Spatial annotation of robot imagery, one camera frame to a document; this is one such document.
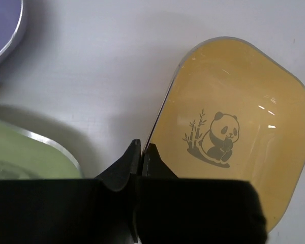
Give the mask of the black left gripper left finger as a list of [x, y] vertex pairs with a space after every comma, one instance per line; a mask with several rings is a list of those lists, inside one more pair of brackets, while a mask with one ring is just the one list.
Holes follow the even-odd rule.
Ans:
[[95, 178], [0, 180], [0, 243], [137, 243], [140, 140]]

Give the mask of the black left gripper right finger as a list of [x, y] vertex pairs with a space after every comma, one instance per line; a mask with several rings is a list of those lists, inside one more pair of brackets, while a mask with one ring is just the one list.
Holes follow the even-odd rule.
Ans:
[[142, 243], [266, 243], [258, 194], [242, 180], [178, 178], [156, 145], [136, 178], [136, 228]]

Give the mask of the yellow panda plate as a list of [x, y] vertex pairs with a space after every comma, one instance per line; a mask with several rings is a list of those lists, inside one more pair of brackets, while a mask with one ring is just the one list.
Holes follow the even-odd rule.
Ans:
[[305, 86], [245, 40], [203, 41], [177, 66], [148, 143], [178, 177], [249, 181], [270, 231], [305, 164]]

